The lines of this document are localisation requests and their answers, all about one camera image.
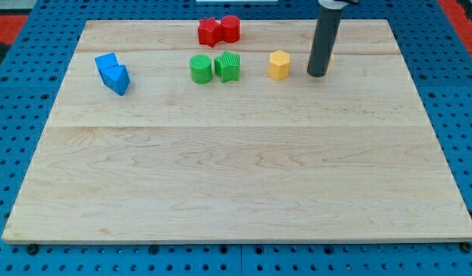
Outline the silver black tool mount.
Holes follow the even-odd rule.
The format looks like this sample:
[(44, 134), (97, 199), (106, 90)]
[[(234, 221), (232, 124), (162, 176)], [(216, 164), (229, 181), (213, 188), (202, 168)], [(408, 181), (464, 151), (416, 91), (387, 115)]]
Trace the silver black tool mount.
[(327, 9), (343, 9), (347, 5), (358, 5), (359, 0), (318, 0), (319, 4)]

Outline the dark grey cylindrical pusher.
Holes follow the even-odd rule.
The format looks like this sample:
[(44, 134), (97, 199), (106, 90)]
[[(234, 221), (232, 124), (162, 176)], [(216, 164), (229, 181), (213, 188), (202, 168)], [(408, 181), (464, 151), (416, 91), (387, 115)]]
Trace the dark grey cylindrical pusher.
[(323, 77), (326, 75), (342, 15), (341, 8), (322, 7), (320, 9), (307, 65), (307, 73), (310, 76)]

